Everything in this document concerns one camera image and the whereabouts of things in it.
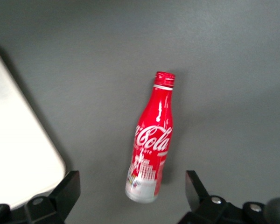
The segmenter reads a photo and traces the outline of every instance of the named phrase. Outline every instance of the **gray surface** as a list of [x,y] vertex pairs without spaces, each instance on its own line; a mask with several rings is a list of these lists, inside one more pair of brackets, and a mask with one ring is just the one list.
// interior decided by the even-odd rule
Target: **gray surface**
[[[280,0],[0,1],[0,53],[82,194],[67,223],[176,223],[186,169],[241,206],[280,196]],[[158,199],[124,194],[157,70],[176,74]]]

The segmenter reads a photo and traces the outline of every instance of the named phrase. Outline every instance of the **white tray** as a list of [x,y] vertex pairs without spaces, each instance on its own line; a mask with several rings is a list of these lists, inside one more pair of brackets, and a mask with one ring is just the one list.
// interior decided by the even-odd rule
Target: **white tray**
[[14,208],[64,175],[62,158],[0,58],[0,203]]

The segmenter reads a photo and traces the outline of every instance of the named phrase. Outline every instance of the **red bottle cap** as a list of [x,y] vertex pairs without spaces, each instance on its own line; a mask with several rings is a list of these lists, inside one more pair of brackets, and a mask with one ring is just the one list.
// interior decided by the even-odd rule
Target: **red bottle cap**
[[174,86],[174,79],[175,79],[174,74],[164,72],[164,71],[158,71],[155,74],[154,84],[172,88]]

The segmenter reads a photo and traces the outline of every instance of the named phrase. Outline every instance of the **coca-cola logo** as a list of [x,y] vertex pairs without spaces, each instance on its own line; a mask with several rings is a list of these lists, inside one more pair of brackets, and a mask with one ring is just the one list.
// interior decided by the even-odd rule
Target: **coca-cola logo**
[[[161,131],[162,135],[157,138],[154,137],[154,134],[157,131]],[[157,151],[163,151],[168,147],[170,141],[170,134],[172,132],[172,128],[165,129],[164,127],[160,126],[149,126],[146,128],[142,128],[137,126],[136,134],[135,134],[135,141],[136,144],[140,147],[144,147],[145,149],[151,148]]]

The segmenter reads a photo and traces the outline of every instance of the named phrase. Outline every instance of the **red aluminum bottle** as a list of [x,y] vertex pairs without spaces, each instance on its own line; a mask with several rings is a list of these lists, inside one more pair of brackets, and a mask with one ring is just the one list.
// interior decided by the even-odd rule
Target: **red aluminum bottle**
[[143,111],[133,146],[126,180],[126,195],[140,203],[154,201],[159,193],[162,171],[172,135],[171,96],[175,75],[158,71],[150,100]]

